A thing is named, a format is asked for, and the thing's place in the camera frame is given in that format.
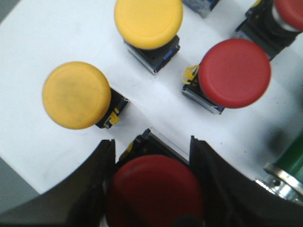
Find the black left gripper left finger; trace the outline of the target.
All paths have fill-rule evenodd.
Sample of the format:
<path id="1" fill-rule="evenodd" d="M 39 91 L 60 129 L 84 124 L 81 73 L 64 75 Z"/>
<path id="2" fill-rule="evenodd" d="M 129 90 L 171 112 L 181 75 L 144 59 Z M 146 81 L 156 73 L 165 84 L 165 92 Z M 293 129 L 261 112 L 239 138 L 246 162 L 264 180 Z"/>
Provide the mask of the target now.
<path id="1" fill-rule="evenodd" d="M 47 192 L 0 215 L 2 227 L 98 227 L 116 161 L 114 140 L 102 140 L 72 174 Z"/>

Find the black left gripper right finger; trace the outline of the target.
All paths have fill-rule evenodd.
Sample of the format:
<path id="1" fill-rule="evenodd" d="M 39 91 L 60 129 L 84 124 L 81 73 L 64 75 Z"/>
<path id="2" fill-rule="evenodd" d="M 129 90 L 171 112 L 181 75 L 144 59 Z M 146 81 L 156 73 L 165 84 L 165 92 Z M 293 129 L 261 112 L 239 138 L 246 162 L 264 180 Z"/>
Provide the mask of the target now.
<path id="1" fill-rule="evenodd" d="M 190 141 L 190 168 L 205 195 L 207 227 L 301 227 L 303 208 L 248 179 L 203 140 Z"/>

